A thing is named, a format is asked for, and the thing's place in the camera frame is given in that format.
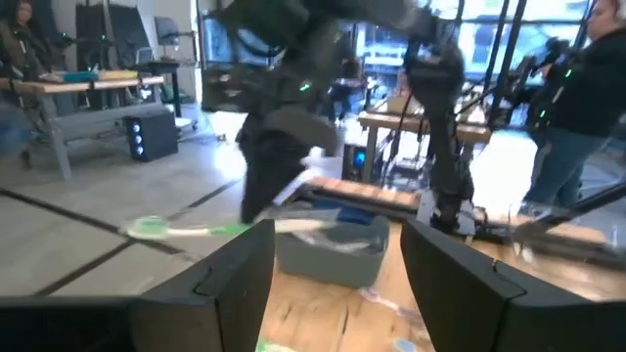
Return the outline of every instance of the concrete floor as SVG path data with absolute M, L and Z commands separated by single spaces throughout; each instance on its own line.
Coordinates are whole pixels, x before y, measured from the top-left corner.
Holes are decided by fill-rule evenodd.
M 234 140 L 243 121 L 227 114 L 210 120 L 229 141 Z M 519 203 L 528 187 L 533 155 L 528 140 L 496 134 L 472 166 L 474 202 L 503 211 Z M 16 161 L 2 161 L 0 187 L 91 217 L 113 231 L 0 197 L 0 295 L 133 294 L 166 280 L 190 265 L 190 259 L 142 244 L 127 246 L 114 229 L 140 216 L 177 213 L 175 223 L 181 226 L 235 222 L 243 189 L 237 180 L 245 172 L 236 146 L 209 136 L 190 139 L 181 143 L 179 154 L 146 164 L 131 161 L 121 144 L 79 149 L 72 158 L 74 178 L 70 182 L 60 181 L 54 163 L 45 157 L 36 158 L 35 166 L 22 171 Z M 591 166 L 586 173 L 595 178 L 611 177 L 610 172 Z M 206 202 L 194 204 L 209 196 L 212 198 Z M 593 222 L 610 234 L 612 224 L 624 214 L 626 206 L 614 206 L 593 217 L 597 219 Z M 619 228 L 626 237 L 626 226 Z M 177 240 L 170 244 L 205 256 L 225 241 Z M 104 263 L 96 265 L 101 259 Z

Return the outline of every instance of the jeans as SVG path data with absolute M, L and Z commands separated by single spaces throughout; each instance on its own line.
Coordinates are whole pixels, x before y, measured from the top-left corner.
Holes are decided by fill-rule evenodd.
M 585 162 L 608 143 L 608 138 L 548 128 L 532 139 L 537 153 L 524 202 L 570 207 L 578 201 Z
M 24 113 L 18 108 L 0 105 L 0 157 L 22 152 L 31 139 L 31 124 Z

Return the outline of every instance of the desk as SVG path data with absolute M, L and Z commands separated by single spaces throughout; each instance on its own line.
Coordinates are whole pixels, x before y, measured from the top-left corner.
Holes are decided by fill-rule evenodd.
M 484 111 L 476 108 L 468 116 L 470 122 L 484 122 Z M 363 128 L 368 128 L 368 142 L 363 166 L 363 182 L 370 183 L 372 170 L 374 168 L 374 158 L 380 128 L 388 128 L 397 131 L 400 127 L 400 116 L 386 113 L 366 112 L 359 116 L 359 123 Z M 402 122 L 402 131 L 413 133 L 428 133 L 429 125 L 427 119 L 421 114 L 405 117 Z M 459 123 L 457 127 L 457 137 L 468 144 L 489 143 L 491 140 L 491 130 L 486 127 L 476 127 Z
M 126 88 L 139 85 L 157 85 L 163 83 L 163 77 L 146 77 L 139 79 L 119 79 L 98 81 L 93 83 L 53 84 L 40 82 L 14 81 L 17 93 L 35 95 L 41 104 L 43 119 L 52 142 L 55 158 L 64 180 L 71 178 L 71 168 L 67 157 L 66 142 L 93 135 L 93 131 L 102 128 L 104 124 L 118 120 L 124 116 L 135 114 L 141 110 L 160 107 L 160 95 L 155 94 L 155 103 L 130 107 L 122 107 L 100 111 L 80 111 L 67 116 L 57 116 L 57 106 L 53 100 L 55 94 L 85 92 L 91 88 L 96 90 Z M 11 85 L 8 78 L 0 78 L 0 89 L 9 90 Z
M 379 294 L 405 308 L 417 308 L 400 250 L 399 225 L 393 225 L 387 254 L 374 288 Z M 585 233 L 590 229 L 576 228 Z M 566 272 L 576 281 L 562 280 L 550 273 L 537 273 L 515 262 L 507 248 L 486 242 L 471 244 L 477 250 L 501 259 L 522 271 L 593 300 L 626 298 L 626 275 L 605 269 L 571 265 L 546 259 L 552 272 Z M 411 325 L 389 308 L 371 303 L 349 288 L 314 283 L 274 273 L 261 333 L 269 340 L 296 352 L 384 352 L 393 351 L 393 338 L 409 339 L 422 351 L 434 351 L 423 325 Z

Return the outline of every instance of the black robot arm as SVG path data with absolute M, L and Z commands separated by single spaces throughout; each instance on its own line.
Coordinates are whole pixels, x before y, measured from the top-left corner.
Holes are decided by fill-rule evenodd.
M 210 72 L 204 84 L 223 92 L 222 103 L 248 112 L 238 138 L 247 163 L 243 222 L 252 222 L 303 171 L 300 160 L 311 147 L 327 153 L 337 148 L 335 129 L 316 115 L 315 107 L 350 53 L 341 40 L 341 21 L 369 22 L 407 36 L 405 68 L 435 143 L 432 187 L 441 195 L 438 208 L 451 209 L 435 213 L 456 219 L 461 201 L 471 197 L 467 168 L 460 166 L 453 148 L 453 106 L 465 81 L 464 61 L 456 44 L 442 37 L 441 23 L 429 9 L 413 0 L 218 0 L 213 15 L 236 44 L 231 45 L 234 64 L 228 72 Z M 253 48 L 240 29 L 270 49 Z M 269 70 L 250 69 L 239 63 L 239 44 L 258 56 L 284 54 Z M 450 202 L 455 205 L 444 206 Z

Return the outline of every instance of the gray plastic bin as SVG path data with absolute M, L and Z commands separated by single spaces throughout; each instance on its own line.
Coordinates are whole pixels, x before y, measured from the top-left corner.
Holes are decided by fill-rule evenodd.
M 314 281 L 349 287 L 367 287 L 376 282 L 389 242 L 389 220 L 382 216 L 369 226 L 339 223 L 324 230 L 329 237 L 366 240 L 380 238 L 382 250 L 375 253 L 352 254 L 311 245 L 291 235 L 276 237 L 279 269 L 285 273 Z

